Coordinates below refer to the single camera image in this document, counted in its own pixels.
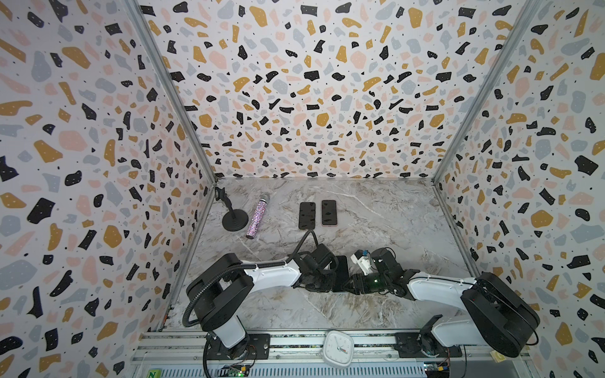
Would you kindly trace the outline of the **blue smartphone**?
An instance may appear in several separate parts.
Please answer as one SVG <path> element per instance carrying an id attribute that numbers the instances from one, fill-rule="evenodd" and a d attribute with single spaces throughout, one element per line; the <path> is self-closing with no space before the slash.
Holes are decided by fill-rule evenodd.
<path id="1" fill-rule="evenodd" d="M 332 291 L 336 293 L 348 292 L 348 281 L 348 268 L 344 266 L 339 266 L 339 268 L 336 270 L 334 284 L 332 285 Z"/>

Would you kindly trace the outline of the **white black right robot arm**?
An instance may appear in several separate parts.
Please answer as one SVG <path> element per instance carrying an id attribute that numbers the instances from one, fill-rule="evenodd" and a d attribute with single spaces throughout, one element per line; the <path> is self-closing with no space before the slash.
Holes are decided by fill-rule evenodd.
<path id="1" fill-rule="evenodd" d="M 453 278 L 431 275 L 418 269 L 404 269 L 389 247 L 372 253 L 357 251 L 353 260 L 367 257 L 362 272 L 338 280 L 342 291 L 353 295 L 391 294 L 411 301 L 437 302 L 455 307 L 450 318 L 432 316 L 411 343 L 414 352 L 433 357 L 449 347 L 489 346 L 510 358 L 525 346 L 539 342 L 540 318 L 536 311 L 512 291 L 497 275 Z"/>

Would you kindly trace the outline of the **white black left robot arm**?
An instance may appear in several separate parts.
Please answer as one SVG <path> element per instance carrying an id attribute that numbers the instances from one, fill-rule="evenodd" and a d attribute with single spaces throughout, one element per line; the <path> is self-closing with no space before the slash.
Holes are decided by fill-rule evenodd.
<path id="1" fill-rule="evenodd" d="M 236 312 L 249 294 L 271 288 L 331 292 L 347 267 L 323 244 L 275 261 L 245 262 L 226 254 L 187 286 L 182 325 L 201 327 L 227 349 L 241 347 L 248 334 Z"/>

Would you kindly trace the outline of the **purple glitter microphone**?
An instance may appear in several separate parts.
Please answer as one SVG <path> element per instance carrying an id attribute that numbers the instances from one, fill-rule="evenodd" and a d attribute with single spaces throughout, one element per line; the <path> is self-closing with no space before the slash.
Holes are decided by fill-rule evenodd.
<path id="1" fill-rule="evenodd" d="M 269 193 L 263 193 L 261 195 L 261 198 L 260 198 L 258 205 L 255 208 L 255 212 L 252 216 L 250 227 L 248 228 L 247 233 L 246 233 L 247 239 L 254 239 L 257 236 L 258 230 L 260 229 L 262 219 L 266 212 L 266 208 L 267 208 L 269 199 L 270 199 Z"/>

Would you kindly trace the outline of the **white square clock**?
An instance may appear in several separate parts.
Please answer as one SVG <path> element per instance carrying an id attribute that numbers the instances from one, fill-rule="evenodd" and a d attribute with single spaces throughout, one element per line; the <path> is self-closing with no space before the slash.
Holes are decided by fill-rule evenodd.
<path id="1" fill-rule="evenodd" d="M 345 369 L 351 365 L 353 356 L 354 340 L 351 336 L 340 331 L 326 333 L 321 348 L 321 357 L 326 364 L 338 369 Z"/>

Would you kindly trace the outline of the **black round microphone stand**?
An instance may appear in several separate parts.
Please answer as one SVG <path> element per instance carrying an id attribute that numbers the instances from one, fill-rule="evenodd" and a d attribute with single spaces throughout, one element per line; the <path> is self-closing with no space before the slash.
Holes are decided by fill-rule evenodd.
<path id="1" fill-rule="evenodd" d="M 242 209 L 234 209 L 232 201 L 228 197 L 226 190 L 222 187 L 215 188 L 215 200 L 224 203 L 228 213 L 222 218 L 222 226 L 229 232 L 242 230 L 248 223 L 247 212 Z"/>

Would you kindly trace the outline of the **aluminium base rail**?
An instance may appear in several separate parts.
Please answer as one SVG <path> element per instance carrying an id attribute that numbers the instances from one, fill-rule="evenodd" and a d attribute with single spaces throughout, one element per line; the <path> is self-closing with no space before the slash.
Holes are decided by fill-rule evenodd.
<path id="1" fill-rule="evenodd" d="M 464 346 L 442 357 L 399 351 L 409 330 L 349 330 L 351 365 L 337 368 L 321 357 L 325 330 L 251 332 L 251 355 L 231 362 L 205 346 L 206 334 L 185 330 L 148 332 L 132 359 L 129 377 L 538 377 L 524 351 L 498 358 L 487 346 Z"/>

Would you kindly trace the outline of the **aluminium frame post right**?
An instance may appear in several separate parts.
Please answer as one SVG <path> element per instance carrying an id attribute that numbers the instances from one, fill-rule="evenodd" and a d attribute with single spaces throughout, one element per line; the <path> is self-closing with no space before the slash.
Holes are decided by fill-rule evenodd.
<path id="1" fill-rule="evenodd" d="M 512 31 L 509 33 L 501 52 L 496 57 L 493 67 L 491 67 L 488 75 L 485 77 L 485 82 L 478 91 L 477 96 L 475 97 L 474 101 L 471 102 L 470 108 L 463 119 L 461 127 L 453 137 L 452 143 L 447 149 L 443 160 L 436 170 L 436 173 L 432 179 L 432 184 L 434 187 L 438 187 L 438 183 L 444 178 L 447 168 L 455 157 L 457 149 L 463 144 L 464 137 L 472 128 L 473 123 L 477 118 L 477 115 L 479 115 L 483 105 L 487 101 L 488 96 L 498 84 L 499 76 L 506 68 L 511 55 L 514 53 L 539 8 L 540 1 L 538 0 L 527 0 L 524 2 L 523 8 L 521 8 L 520 13 L 515 20 L 515 24 L 513 25 Z"/>

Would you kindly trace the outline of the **aluminium frame post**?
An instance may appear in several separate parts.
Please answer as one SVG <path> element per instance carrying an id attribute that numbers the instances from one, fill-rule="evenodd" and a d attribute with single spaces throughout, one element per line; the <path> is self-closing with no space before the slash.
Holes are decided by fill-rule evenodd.
<path id="1" fill-rule="evenodd" d="M 199 164 L 199 169 L 202 172 L 203 178 L 209 182 L 210 186 L 217 185 L 217 177 L 214 174 L 210 163 L 206 157 L 204 149 L 199 141 L 199 138 L 192 126 L 192 121 L 187 115 L 185 106 L 181 101 L 179 94 L 176 91 L 173 80 L 170 76 L 170 71 L 165 67 L 160 54 L 159 48 L 153 38 L 153 33 L 149 29 L 147 22 L 140 9 L 140 4 L 137 1 L 123 1 L 126 13 L 133 24 L 133 28 L 140 38 L 140 42 L 147 52 L 150 63 L 156 72 L 157 78 L 164 88 L 166 97 L 173 108 L 176 118 L 181 125 L 185 140 L 187 141 L 190 150 L 195 154 L 195 159 Z"/>
<path id="2" fill-rule="evenodd" d="M 471 102 L 470 108 L 463 119 L 461 127 L 453 137 L 452 143 L 447 149 L 443 160 L 436 170 L 436 173 L 432 179 L 432 184 L 434 187 L 438 187 L 438 183 L 444 178 L 447 168 L 455 157 L 457 149 L 463 144 L 464 137 L 472 128 L 473 123 L 477 118 L 477 115 L 479 115 L 483 105 L 487 101 L 488 96 L 498 84 L 499 76 L 506 68 L 511 55 L 514 53 L 539 8 L 540 1 L 538 0 L 527 0 L 524 2 L 523 8 L 521 8 L 520 13 L 515 20 L 515 24 L 513 25 L 512 31 L 509 33 L 501 52 L 496 57 L 493 67 L 491 67 L 488 75 L 485 77 L 485 82 L 478 91 L 477 96 L 475 97 L 474 101 Z"/>

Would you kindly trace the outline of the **aluminium frame post left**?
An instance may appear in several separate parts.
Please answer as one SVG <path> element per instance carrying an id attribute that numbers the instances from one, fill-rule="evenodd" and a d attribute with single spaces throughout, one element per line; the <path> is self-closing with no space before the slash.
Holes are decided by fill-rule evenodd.
<path id="1" fill-rule="evenodd" d="M 153 38 L 153 33 L 149 29 L 147 22 L 140 9 L 140 4 L 137 1 L 123 1 L 126 13 L 133 24 L 133 28 L 140 38 L 140 42 L 147 52 L 150 63 L 156 72 L 157 78 L 164 88 L 166 97 L 173 108 L 176 118 L 181 125 L 185 140 L 187 141 L 190 150 L 195 154 L 195 159 L 199 164 L 199 169 L 202 172 L 203 178 L 209 182 L 210 186 L 217 185 L 217 177 L 214 174 L 210 163 L 206 157 L 204 149 L 199 141 L 199 138 L 192 126 L 192 121 L 187 115 L 185 106 L 181 101 L 179 94 L 176 91 L 173 80 L 170 76 L 170 71 L 165 67 L 160 54 L 159 48 Z"/>

